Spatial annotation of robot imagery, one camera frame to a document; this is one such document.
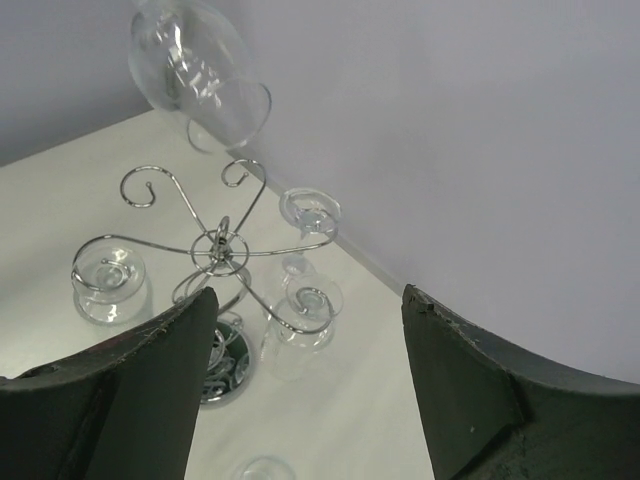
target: wall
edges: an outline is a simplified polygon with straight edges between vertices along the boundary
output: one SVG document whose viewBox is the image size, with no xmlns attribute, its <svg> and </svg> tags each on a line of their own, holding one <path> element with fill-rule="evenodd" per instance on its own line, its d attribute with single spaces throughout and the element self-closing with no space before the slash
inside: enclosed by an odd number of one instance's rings
<svg viewBox="0 0 640 480">
<path fill-rule="evenodd" d="M 217 5 L 273 90 L 280 182 L 340 199 L 398 282 L 640 382 L 640 3 Z"/>
<path fill-rule="evenodd" d="M 3 0 L 0 166 L 148 108 L 129 75 L 130 0 Z"/>
</svg>

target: gray background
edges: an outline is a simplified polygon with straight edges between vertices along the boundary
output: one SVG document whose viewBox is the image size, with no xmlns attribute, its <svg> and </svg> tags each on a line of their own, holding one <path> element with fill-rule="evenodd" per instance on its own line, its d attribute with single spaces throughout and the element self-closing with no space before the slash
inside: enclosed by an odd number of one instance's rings
<svg viewBox="0 0 640 480">
<path fill-rule="evenodd" d="M 144 108 L 124 0 L 25 3 L 0 20 L 3 157 Z M 217 5 L 272 89 L 255 149 L 282 185 L 340 199 L 397 282 L 640 381 L 640 3 Z"/>
</svg>

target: table surface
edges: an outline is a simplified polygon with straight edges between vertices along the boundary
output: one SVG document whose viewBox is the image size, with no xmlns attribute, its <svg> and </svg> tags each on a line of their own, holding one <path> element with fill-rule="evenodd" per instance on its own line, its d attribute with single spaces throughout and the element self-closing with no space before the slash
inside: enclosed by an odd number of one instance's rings
<svg viewBox="0 0 640 480">
<path fill-rule="evenodd" d="M 223 215 L 237 222 L 259 188 L 253 176 L 238 188 L 225 187 L 220 173 L 231 160 L 222 150 L 210 156 L 192 151 L 151 112 L 0 169 L 0 374 L 17 376 L 130 328 L 94 326 L 76 313 L 69 272 L 86 240 L 120 233 L 189 248 L 199 234 L 173 184 L 155 172 L 134 178 L 130 196 L 145 201 L 144 182 L 151 180 L 157 204 L 127 206 L 119 184 L 128 170 L 167 168 L 207 228 L 215 228 Z M 253 250 L 296 243 L 277 202 L 267 189 L 243 227 Z M 134 248 L 145 258 L 154 311 L 165 310 L 173 287 L 192 271 L 191 261 Z M 303 379 L 285 383 L 258 364 L 242 395 L 224 407 L 201 409 L 186 478 L 228 478 L 238 464 L 263 454 L 284 458 L 302 480 L 433 478 L 400 298 L 335 244 L 309 258 L 345 296 L 335 339 Z M 273 258 L 253 258 L 248 267 L 260 290 Z M 219 279 L 212 286 L 224 301 L 237 283 Z M 257 352 L 266 326 L 260 308 L 247 296 L 234 311 L 245 318 Z"/>
</svg>

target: white table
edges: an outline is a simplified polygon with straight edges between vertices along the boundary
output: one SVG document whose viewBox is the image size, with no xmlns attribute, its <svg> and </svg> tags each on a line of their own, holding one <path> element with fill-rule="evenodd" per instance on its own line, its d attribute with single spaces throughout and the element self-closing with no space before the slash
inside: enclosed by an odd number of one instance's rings
<svg viewBox="0 0 640 480">
<path fill-rule="evenodd" d="M 131 196 L 154 181 L 157 204 L 138 210 L 119 195 L 124 173 L 143 164 L 172 171 L 208 228 L 233 221 L 259 187 L 250 177 L 231 189 L 220 172 L 224 152 L 199 155 L 148 113 L 0 169 L 0 374 L 82 350 L 121 329 L 82 320 L 72 303 L 71 259 L 89 238 L 121 233 L 188 248 L 199 230 L 169 179 L 150 172 Z M 243 227 L 256 250 L 284 248 L 296 232 L 267 190 Z M 154 309 L 170 306 L 175 284 L 192 271 L 188 257 L 138 249 L 154 289 Z M 187 479 L 224 479 L 260 454 L 286 459 L 306 479 L 433 478 L 402 333 L 400 298 L 340 247 L 311 252 L 321 272 L 342 287 L 345 307 L 333 343 L 304 379 L 284 383 L 258 365 L 244 393 L 219 409 L 201 409 Z M 256 289 L 273 260 L 251 259 Z M 221 300 L 233 279 L 213 284 Z M 257 351 L 265 320 L 247 297 L 234 309 Z"/>
</svg>

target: gray wall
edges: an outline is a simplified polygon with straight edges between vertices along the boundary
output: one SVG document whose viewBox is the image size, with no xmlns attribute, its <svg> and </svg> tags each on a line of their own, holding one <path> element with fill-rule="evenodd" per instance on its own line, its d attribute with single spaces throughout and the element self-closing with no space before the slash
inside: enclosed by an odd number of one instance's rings
<svg viewBox="0 0 640 480">
<path fill-rule="evenodd" d="M 0 2 L 0 165 L 148 108 L 129 75 L 130 0 Z"/>
<path fill-rule="evenodd" d="M 218 4 L 272 87 L 282 184 L 333 193 L 397 281 L 640 382 L 640 2 Z"/>
</svg>

